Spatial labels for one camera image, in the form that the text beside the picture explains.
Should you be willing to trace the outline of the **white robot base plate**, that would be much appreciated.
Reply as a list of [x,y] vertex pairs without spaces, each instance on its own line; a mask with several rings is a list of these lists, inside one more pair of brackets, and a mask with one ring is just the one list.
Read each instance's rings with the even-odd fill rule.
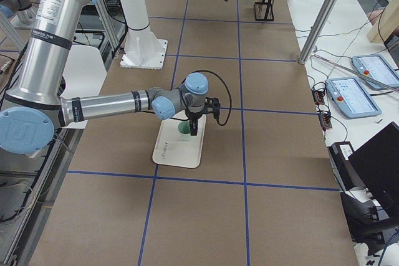
[[128,69],[162,69],[167,47],[168,41],[164,39],[150,40],[148,44],[138,37],[135,41],[127,41],[120,66]]

